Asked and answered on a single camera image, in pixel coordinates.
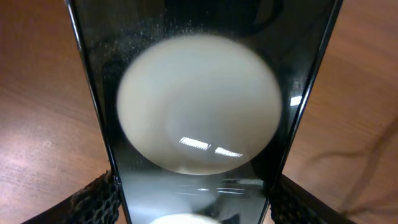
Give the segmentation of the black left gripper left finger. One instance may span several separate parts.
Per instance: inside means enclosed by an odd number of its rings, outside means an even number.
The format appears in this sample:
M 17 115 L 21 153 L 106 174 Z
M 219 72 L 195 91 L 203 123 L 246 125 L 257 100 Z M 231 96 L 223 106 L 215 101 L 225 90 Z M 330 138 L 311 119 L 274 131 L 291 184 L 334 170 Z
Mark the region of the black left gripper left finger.
M 120 206 L 118 185 L 108 170 L 64 201 L 23 224 L 115 224 Z

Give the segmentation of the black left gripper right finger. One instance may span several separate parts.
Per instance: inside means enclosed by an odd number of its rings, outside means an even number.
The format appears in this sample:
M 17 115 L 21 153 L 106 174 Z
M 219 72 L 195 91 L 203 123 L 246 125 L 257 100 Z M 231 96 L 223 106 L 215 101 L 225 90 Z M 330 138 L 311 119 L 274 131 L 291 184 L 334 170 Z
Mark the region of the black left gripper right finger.
M 354 224 L 284 175 L 271 188 L 269 199 L 275 224 Z

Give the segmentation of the black smartphone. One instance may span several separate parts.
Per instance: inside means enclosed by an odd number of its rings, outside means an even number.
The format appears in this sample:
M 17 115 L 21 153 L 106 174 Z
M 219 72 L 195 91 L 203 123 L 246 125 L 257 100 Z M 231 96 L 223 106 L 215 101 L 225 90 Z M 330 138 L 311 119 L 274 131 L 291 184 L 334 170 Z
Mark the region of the black smartphone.
M 341 1 L 67 1 L 128 223 L 262 223 Z

